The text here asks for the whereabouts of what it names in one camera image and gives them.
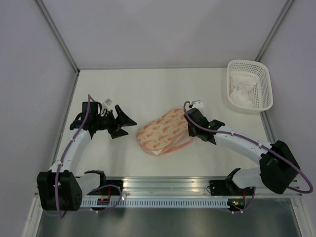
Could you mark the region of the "floral mesh laundry bag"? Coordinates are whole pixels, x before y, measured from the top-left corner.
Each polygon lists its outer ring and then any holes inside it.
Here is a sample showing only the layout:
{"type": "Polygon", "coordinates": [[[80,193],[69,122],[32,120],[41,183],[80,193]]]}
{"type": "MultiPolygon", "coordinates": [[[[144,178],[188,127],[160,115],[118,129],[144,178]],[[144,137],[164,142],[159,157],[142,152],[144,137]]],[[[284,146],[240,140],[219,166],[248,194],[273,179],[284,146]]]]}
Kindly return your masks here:
{"type": "Polygon", "coordinates": [[[171,153],[191,144],[183,109],[173,109],[138,130],[140,147],[153,156],[171,153]]]}

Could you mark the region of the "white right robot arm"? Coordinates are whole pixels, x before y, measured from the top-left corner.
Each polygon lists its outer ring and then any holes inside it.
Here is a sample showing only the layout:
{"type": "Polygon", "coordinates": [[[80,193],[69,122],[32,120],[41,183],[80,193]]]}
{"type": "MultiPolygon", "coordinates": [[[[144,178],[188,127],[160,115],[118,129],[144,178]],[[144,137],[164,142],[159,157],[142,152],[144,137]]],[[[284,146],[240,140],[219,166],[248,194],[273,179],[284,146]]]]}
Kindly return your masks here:
{"type": "Polygon", "coordinates": [[[269,143],[237,135],[221,121],[208,121],[197,108],[189,109],[184,116],[191,137],[229,148],[258,165],[257,168],[234,169],[225,178],[229,194],[237,195],[250,187],[266,187],[281,195],[298,175],[300,167],[284,142],[269,143]]]}

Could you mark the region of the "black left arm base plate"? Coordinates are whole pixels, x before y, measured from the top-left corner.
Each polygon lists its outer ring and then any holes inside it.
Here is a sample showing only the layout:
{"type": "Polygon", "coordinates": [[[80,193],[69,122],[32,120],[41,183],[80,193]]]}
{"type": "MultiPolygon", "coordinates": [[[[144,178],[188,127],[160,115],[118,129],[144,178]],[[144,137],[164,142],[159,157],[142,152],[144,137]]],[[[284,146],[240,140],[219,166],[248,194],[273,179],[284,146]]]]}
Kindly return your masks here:
{"type": "Polygon", "coordinates": [[[98,190],[101,196],[119,196],[119,190],[123,191],[122,180],[107,180],[105,184],[101,185],[102,189],[98,190]]]}

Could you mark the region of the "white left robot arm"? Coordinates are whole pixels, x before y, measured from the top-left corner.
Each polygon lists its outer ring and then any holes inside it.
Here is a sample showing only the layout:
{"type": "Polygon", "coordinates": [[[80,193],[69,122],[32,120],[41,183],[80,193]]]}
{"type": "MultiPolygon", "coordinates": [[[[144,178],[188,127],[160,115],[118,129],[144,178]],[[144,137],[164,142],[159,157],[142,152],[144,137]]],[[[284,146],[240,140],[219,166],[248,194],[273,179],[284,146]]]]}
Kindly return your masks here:
{"type": "Polygon", "coordinates": [[[107,103],[87,101],[70,125],[70,139],[48,171],[37,176],[40,203],[45,211],[77,211],[86,195],[107,195],[111,188],[121,194],[121,185],[107,181],[102,170],[89,170],[76,176],[79,161],[87,145],[98,131],[107,131],[112,139],[128,135],[123,128],[136,126],[119,105],[109,109],[107,103]]]}

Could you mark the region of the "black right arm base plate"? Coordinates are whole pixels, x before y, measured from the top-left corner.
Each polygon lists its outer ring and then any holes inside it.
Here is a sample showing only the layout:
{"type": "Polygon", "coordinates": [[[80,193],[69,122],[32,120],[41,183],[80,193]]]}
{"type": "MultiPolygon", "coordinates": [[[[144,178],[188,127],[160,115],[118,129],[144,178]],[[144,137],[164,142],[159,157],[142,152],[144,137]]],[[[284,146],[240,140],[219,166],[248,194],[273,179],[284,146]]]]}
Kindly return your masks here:
{"type": "Polygon", "coordinates": [[[238,188],[234,183],[227,184],[225,180],[210,180],[207,187],[212,196],[252,196],[254,193],[253,188],[238,188]]]}

